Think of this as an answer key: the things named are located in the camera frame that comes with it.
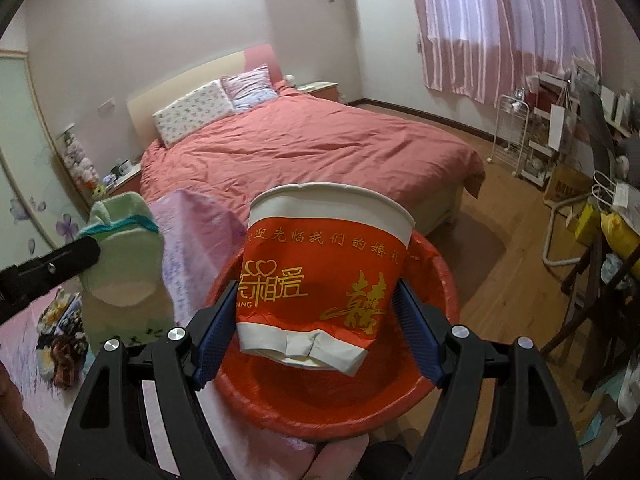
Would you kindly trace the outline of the green fuzzy sock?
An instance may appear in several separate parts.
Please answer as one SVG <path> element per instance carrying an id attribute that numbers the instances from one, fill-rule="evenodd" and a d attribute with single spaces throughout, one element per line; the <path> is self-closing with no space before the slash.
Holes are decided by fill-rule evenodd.
<path id="1" fill-rule="evenodd" d="M 126 192 L 95 203 L 79 232 L 95 240 L 99 260 L 79 275 L 81 315 L 92 353 L 118 339 L 148 344 L 175 326 L 163 281 L 165 240 L 141 195 Z"/>

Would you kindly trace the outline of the red paper cup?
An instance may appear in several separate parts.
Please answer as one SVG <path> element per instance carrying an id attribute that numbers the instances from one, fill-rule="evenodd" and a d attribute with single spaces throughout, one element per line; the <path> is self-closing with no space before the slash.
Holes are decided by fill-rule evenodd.
<path id="1" fill-rule="evenodd" d="M 390 198 L 347 184 L 289 184 L 256 196 L 236 294 L 241 351 L 311 368 L 321 358 L 305 336 L 367 348 L 415 225 Z"/>

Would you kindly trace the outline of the daisy print scrunchie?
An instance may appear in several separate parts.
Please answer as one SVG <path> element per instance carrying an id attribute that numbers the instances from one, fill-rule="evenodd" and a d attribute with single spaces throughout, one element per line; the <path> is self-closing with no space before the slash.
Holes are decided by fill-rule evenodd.
<path id="1" fill-rule="evenodd" d="M 79 292 L 59 288 L 37 322 L 37 363 L 41 378 L 56 388 L 78 383 L 89 350 Z"/>

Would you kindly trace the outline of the sliding wardrobe with flower decals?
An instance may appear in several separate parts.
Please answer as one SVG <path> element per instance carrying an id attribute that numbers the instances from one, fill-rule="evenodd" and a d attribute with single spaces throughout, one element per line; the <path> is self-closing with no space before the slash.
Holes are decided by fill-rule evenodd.
<path id="1" fill-rule="evenodd" d="M 42 118 L 27 55 L 3 52 L 0 74 L 0 245 L 6 268 L 74 240 L 88 208 Z"/>

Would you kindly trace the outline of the plush toy bouquet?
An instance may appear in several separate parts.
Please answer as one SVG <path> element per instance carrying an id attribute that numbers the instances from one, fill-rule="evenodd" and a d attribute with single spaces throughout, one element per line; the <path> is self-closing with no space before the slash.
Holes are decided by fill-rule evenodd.
<path id="1" fill-rule="evenodd" d="M 86 154 L 74 128 L 75 125 L 71 124 L 58 136 L 63 165 L 82 196 L 93 202 L 102 200 L 106 192 L 103 179 Z"/>

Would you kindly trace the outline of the pink left nightstand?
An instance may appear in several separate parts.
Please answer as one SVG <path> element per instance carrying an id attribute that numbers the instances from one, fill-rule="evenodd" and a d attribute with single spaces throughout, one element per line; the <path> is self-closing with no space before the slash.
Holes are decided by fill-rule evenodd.
<path id="1" fill-rule="evenodd" d="M 112 175 L 115 179 L 105 187 L 105 197 L 141 191 L 142 170 L 140 162 L 134 164 L 129 159 L 117 159 L 112 168 Z"/>

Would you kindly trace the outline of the dark wooden chair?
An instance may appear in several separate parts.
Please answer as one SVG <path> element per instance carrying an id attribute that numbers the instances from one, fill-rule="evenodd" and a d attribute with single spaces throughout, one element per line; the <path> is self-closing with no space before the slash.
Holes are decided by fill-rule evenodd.
<path id="1" fill-rule="evenodd" d="M 578 276 L 589 274 L 582 303 L 570 300 L 560 330 L 541 350 L 544 358 L 558 347 L 570 350 L 578 328 L 589 322 L 585 353 L 577 372 L 586 393 L 592 393 L 617 374 L 639 349 L 639 294 L 624 295 L 617 288 L 632 274 L 632 268 L 639 262 L 639 251 L 635 249 L 624 259 L 620 270 L 605 282 L 601 273 L 604 248 L 604 236 L 599 234 L 562 281 L 562 292 L 574 297 Z"/>

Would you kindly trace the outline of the yellow bag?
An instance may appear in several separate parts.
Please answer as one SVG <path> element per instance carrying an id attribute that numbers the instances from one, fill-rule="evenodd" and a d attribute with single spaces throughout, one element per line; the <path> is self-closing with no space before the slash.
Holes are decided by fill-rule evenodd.
<path id="1" fill-rule="evenodd" d="M 575 240 L 589 246 L 597 232 L 604 234 L 608 246 L 622 259 L 627 259 L 639 245 L 639 235 L 617 212 L 605 214 L 586 203 L 577 221 Z"/>

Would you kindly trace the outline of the white floral pillow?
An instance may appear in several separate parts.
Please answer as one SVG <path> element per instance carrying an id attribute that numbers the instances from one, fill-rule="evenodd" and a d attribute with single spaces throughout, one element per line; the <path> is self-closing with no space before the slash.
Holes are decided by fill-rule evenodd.
<path id="1" fill-rule="evenodd" d="M 171 148 L 190 134 L 235 113 L 219 79 L 203 84 L 153 114 L 160 140 Z"/>

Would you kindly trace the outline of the cardboard box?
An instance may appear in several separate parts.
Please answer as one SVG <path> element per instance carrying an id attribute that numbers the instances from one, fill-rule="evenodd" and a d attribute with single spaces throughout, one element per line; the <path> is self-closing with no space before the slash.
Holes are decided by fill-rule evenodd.
<path id="1" fill-rule="evenodd" d="M 581 171 L 558 162 L 551 171 L 546 190 L 544 191 L 544 203 L 553 206 L 570 198 L 582 196 L 590 191 L 592 179 Z"/>

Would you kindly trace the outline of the pink striped pillow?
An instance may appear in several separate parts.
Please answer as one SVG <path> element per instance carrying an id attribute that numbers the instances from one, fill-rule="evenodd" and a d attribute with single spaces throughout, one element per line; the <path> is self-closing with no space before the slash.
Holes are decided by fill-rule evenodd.
<path id="1" fill-rule="evenodd" d="M 237 113 L 278 97 L 266 64 L 235 76 L 223 76 L 220 82 Z"/>

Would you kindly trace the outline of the bed with coral duvet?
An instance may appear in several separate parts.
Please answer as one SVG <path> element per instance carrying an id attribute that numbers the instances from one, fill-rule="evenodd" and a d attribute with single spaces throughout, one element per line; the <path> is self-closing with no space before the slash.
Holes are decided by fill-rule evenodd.
<path id="1" fill-rule="evenodd" d="M 274 99 L 165 141 L 153 116 L 189 92 L 260 66 Z M 454 220 L 462 195 L 485 180 L 480 155 L 431 125 L 320 99 L 290 87 L 272 47 L 216 58 L 146 90 L 127 104 L 144 146 L 142 196 L 152 202 L 177 191 L 213 198 L 248 219 L 250 201 L 279 185 L 334 182 L 368 188 L 404 206 L 427 234 Z"/>

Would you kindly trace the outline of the cluttered shelf unit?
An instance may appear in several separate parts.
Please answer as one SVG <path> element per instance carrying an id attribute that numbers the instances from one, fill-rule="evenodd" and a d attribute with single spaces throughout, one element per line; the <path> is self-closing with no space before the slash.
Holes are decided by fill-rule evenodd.
<path id="1" fill-rule="evenodd" d="M 616 93 L 584 58 L 562 74 L 526 78 L 526 100 L 542 131 L 530 134 L 560 164 L 589 178 L 611 168 L 626 177 L 639 165 L 639 101 Z"/>

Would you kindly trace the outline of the right nightstand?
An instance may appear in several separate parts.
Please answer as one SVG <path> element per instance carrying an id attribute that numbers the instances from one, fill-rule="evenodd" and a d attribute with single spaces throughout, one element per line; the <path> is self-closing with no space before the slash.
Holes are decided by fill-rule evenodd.
<path id="1" fill-rule="evenodd" d="M 342 97 L 338 83 L 334 81 L 313 81 L 297 87 L 299 92 L 310 94 L 318 99 L 341 103 Z"/>

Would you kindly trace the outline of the pink striped curtain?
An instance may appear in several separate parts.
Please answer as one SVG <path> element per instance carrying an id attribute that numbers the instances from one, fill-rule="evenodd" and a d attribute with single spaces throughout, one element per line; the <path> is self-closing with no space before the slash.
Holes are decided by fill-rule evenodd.
<path id="1" fill-rule="evenodd" d="M 495 104 L 576 60 L 602 65 L 596 0 L 414 0 L 427 89 Z"/>

